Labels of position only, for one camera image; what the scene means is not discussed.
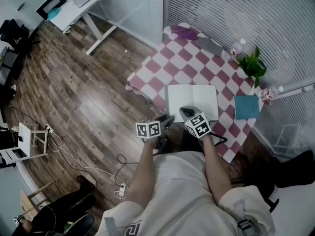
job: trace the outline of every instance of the teal folder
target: teal folder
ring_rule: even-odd
[[[235,119],[258,118],[259,105],[257,95],[234,96]]]

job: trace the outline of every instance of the potted plant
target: potted plant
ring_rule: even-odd
[[[237,59],[245,74],[249,77],[255,77],[255,88],[259,86],[259,78],[265,75],[267,69],[264,62],[259,59],[259,55],[260,50],[256,46],[255,53],[250,56],[245,54],[244,58]]]

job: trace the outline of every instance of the plastic bottle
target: plastic bottle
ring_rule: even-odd
[[[13,132],[19,132],[20,128],[19,126],[12,127]]]
[[[261,100],[268,100],[272,98],[276,98],[280,92],[283,92],[283,86],[275,87],[272,86],[270,88],[265,88],[258,93],[258,98]]]
[[[244,45],[246,44],[246,40],[241,38],[240,41],[234,42],[230,47],[230,53],[233,56],[240,54],[243,51]]]

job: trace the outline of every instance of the white shirt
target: white shirt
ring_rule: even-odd
[[[104,213],[96,236],[109,236],[104,218],[113,217],[120,235],[133,236],[236,236],[232,217],[236,201],[245,200],[245,216],[274,235],[268,205],[257,187],[228,191],[215,204],[205,177],[202,153],[184,151],[155,158],[156,185],[152,200],[143,209],[123,202]]]

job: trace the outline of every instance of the floor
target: floor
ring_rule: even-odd
[[[99,19],[94,21],[102,32],[111,27]],[[83,21],[76,23],[67,35],[51,23],[45,23],[39,39],[41,43],[34,46],[32,59],[25,59],[19,79],[11,82],[17,84],[18,90],[10,104],[42,126],[47,123],[52,126],[62,139],[63,148],[84,166],[115,174],[121,167],[116,160],[118,154],[125,155],[128,162],[137,162],[142,142],[134,134],[134,124],[155,118],[160,112],[141,96],[126,91],[125,83],[152,50],[117,29],[87,56],[85,52],[95,38]],[[5,107],[4,114],[9,126],[33,123],[9,107]],[[176,126],[171,131],[176,144],[181,132]],[[56,135],[52,137],[60,144]],[[72,167],[82,169],[68,154],[62,153]],[[232,164],[224,162],[231,179],[243,174],[242,154],[249,155],[251,162],[268,160],[264,147],[250,134]],[[79,174],[93,181],[89,174],[70,168],[61,152],[49,150],[48,157],[26,160],[24,164],[39,187],[58,181],[44,192],[50,201],[76,190],[75,178]],[[130,183],[135,168],[136,165],[125,166],[119,177]],[[90,171],[98,183],[97,204],[91,210],[96,216],[93,234],[104,210],[119,204],[120,200],[113,196],[118,190],[113,177],[99,170]]]

